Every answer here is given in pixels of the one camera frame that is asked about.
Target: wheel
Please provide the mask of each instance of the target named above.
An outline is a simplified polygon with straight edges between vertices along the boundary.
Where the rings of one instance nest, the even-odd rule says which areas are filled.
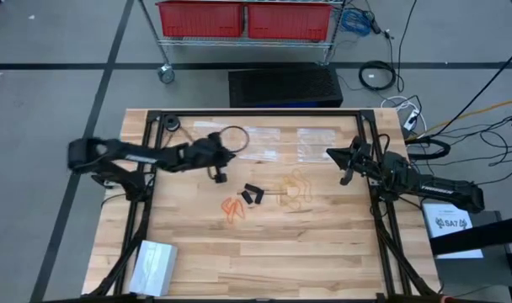
[[[169,65],[163,65],[157,70],[158,79],[164,84],[170,84],[175,80],[175,73]]]

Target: gray concrete floor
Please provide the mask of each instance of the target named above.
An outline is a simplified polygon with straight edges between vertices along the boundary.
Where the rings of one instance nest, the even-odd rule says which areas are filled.
[[[390,29],[397,60],[398,43],[412,0],[369,0],[383,29]],[[152,17],[158,17],[151,1]],[[364,7],[361,0],[355,5]],[[107,66],[60,66],[63,63],[106,63],[125,1],[115,0],[7,0],[0,5],[0,301],[25,302],[30,298],[66,190],[66,145],[82,136]],[[356,39],[340,33],[335,62],[389,60],[381,36]],[[403,70],[403,95],[418,94],[428,125],[451,118],[495,73],[472,64],[495,63],[512,54],[512,1],[419,1],[403,45],[404,62],[449,62],[450,68],[415,65]],[[259,48],[171,48],[174,63],[245,61],[319,61],[320,50]],[[118,63],[160,63],[142,13],[137,5],[121,41]],[[45,63],[39,70],[25,63]],[[126,108],[226,108],[228,70],[177,70],[176,81],[164,86],[150,68],[114,69],[108,78],[104,103],[94,134],[116,137]],[[356,69],[338,70],[352,87],[360,86]],[[343,107],[377,107],[381,97],[365,90],[349,90],[341,83]],[[396,94],[390,89],[386,97]],[[512,98],[512,69],[502,73],[473,106],[480,109]],[[493,123],[512,114],[501,108],[459,121],[456,127]],[[512,144],[512,129],[499,133]],[[457,145],[440,162],[499,153],[481,141]],[[503,177],[512,163],[489,167],[488,161],[434,167],[441,177],[482,182]],[[512,178],[483,187],[489,210],[512,217]],[[90,178],[81,178],[67,222],[46,299],[80,294],[104,191]],[[456,295],[481,285],[447,284]],[[505,289],[493,287],[469,296],[508,301]]]

